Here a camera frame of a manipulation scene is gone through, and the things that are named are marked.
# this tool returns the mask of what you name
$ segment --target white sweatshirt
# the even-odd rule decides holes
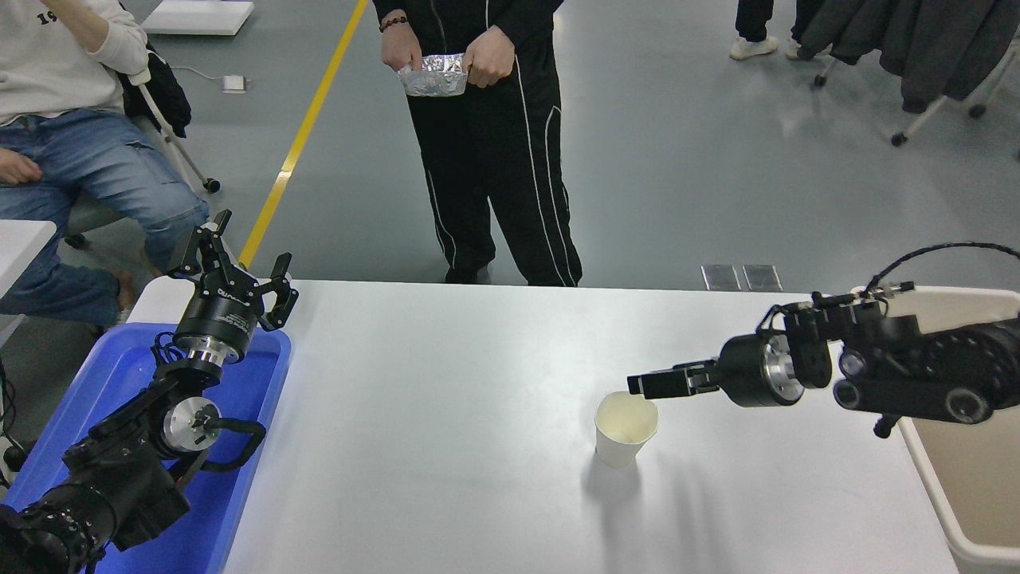
[[[145,32],[117,0],[79,1],[110,24],[95,53],[39,0],[0,0],[0,125],[19,115],[56,117],[83,107],[123,111],[113,70],[146,68]]]

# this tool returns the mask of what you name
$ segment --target cable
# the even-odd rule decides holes
[[[14,449],[17,449],[21,453],[21,456],[28,458],[29,454],[24,451],[24,448],[10,435],[10,429],[14,427],[14,421],[17,419],[17,409],[14,407],[15,397],[16,389],[7,378],[7,372],[3,368],[3,361],[0,360],[0,436],[6,438]],[[4,482],[7,482],[6,477],[2,478]]]
[[[201,75],[202,77],[205,77],[206,80],[208,80],[210,82],[216,82],[216,81],[219,81],[219,80],[223,79],[222,75],[217,75],[216,77],[212,77],[212,76],[206,75],[206,74],[202,73],[201,71],[195,69],[194,67],[188,67],[187,65],[171,65],[170,69],[187,69],[188,71],[192,71],[194,73],[198,73],[199,75]]]
[[[978,241],[961,241],[961,242],[955,242],[955,243],[939,243],[937,245],[931,245],[929,247],[924,247],[924,248],[918,249],[916,251],[911,251],[910,253],[907,253],[906,255],[904,255],[904,256],[900,257],[899,259],[892,261],[892,264],[890,264],[889,266],[883,268],[881,270],[881,272],[879,272],[878,274],[876,274],[876,275],[874,275],[874,276],[871,277],[871,281],[868,282],[867,286],[865,286],[864,293],[867,294],[868,292],[871,292],[872,290],[874,290],[875,286],[878,285],[878,281],[879,280],[881,280],[882,278],[884,278],[886,274],[888,274],[889,272],[892,271],[892,269],[895,269],[896,267],[900,266],[901,264],[907,262],[908,260],[913,259],[914,257],[917,257],[919,255],[923,255],[925,253],[930,253],[931,251],[937,251],[939,249],[948,249],[950,247],[978,247],[978,248],[981,248],[981,249],[994,249],[996,251],[1002,251],[1004,253],[1008,253],[1008,254],[1013,255],[1014,257],[1020,259],[1020,252],[1017,252],[1014,249],[1011,249],[1011,248],[1009,248],[1009,247],[1007,247],[1005,245],[1000,245],[998,243],[981,243],[981,242],[978,242]]]
[[[170,342],[162,343],[163,337],[170,337]],[[156,366],[166,365],[167,363],[173,363],[174,361],[181,361],[185,358],[185,354],[173,347],[173,333],[171,331],[163,331],[156,335],[156,341],[149,348],[152,351],[152,357],[156,360]]]
[[[761,323],[758,324],[758,327],[755,327],[755,333],[760,335],[764,330],[771,331],[772,323],[775,321],[777,315],[787,315],[787,312],[782,306],[772,306],[769,308],[768,313],[762,318]]]

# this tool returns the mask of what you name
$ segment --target bracelet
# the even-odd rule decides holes
[[[396,18],[391,18],[379,24],[379,32],[386,32],[386,29],[390,28],[395,23],[407,23],[407,16],[399,16]]]

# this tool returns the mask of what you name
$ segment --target person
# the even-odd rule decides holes
[[[145,32],[117,0],[0,0],[0,218],[57,225],[0,299],[0,314],[114,325],[134,301],[131,274],[57,255],[78,194],[138,220],[145,255],[161,270],[177,238],[208,217],[123,114],[115,72],[147,67]]]
[[[374,0],[382,61],[420,69],[422,56],[463,53],[467,87],[408,97],[447,282],[476,282],[496,256],[490,209],[528,284],[577,285],[560,170],[553,12],[562,0]]]
[[[773,3],[774,0],[737,1],[738,36],[729,49],[729,57],[734,60],[746,60],[754,56],[771,54],[779,48],[779,40],[769,36],[766,29],[766,23],[772,19]],[[797,0],[797,19],[794,21],[794,28],[789,30],[789,41],[786,43],[787,58],[801,59],[797,53],[801,48],[801,37],[824,3],[825,0]]]

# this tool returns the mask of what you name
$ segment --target white stripe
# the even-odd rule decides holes
[[[539,206],[539,218],[542,220],[542,232],[546,234],[546,244],[549,245],[549,257],[553,260],[553,268],[556,269],[556,274],[560,277],[560,282],[566,284],[567,281],[563,279],[563,273],[560,272],[560,267],[556,264],[556,255],[553,254],[553,244],[549,241],[549,230],[546,228],[546,215],[542,212],[542,198],[539,196],[539,173],[534,168],[534,150],[531,148],[531,125],[527,120],[527,101],[524,99],[524,80],[523,72],[520,69],[520,60],[517,58],[517,54],[513,56],[514,62],[517,64],[517,85],[520,86],[520,103],[524,106],[524,137],[527,138],[527,155],[531,160],[531,178],[534,180],[534,200]]]
[[[549,196],[552,197],[553,194],[553,166],[549,161],[549,124],[553,121],[553,113],[559,111],[560,117],[563,117],[563,110],[557,106],[553,106],[553,109],[549,110],[549,117],[546,118],[546,175],[549,177]],[[567,188],[566,186],[560,186],[563,189],[563,204],[567,206],[567,213],[570,212],[570,204],[567,201]],[[573,285],[577,285],[577,279],[574,278],[573,272],[570,270],[570,255],[567,252],[567,242],[563,239],[563,225],[560,224],[559,213],[556,210],[556,201],[553,201],[553,218],[556,220],[556,230],[560,233],[560,242],[563,243],[563,260],[567,262],[567,274],[570,275],[570,281]]]
[[[428,176],[428,195],[429,195],[429,197],[432,200],[432,209],[436,210],[436,220],[439,221],[440,228],[442,228],[443,232],[445,232],[447,234],[447,237],[450,238],[450,243],[453,245],[453,256],[450,257],[450,267],[451,268],[457,268],[457,265],[456,265],[456,262],[457,262],[457,242],[453,240],[453,236],[450,234],[450,231],[446,229],[446,225],[443,224],[443,217],[440,215],[440,200],[439,200],[439,197],[437,197],[437,195],[436,195],[436,191],[435,191],[436,184],[432,182],[432,172],[430,170],[428,170],[428,169],[425,169],[425,174]],[[436,239],[440,240],[440,248],[443,249],[443,255],[446,256],[446,245],[443,243],[443,240],[440,238],[439,228],[437,228],[437,230],[436,230]]]

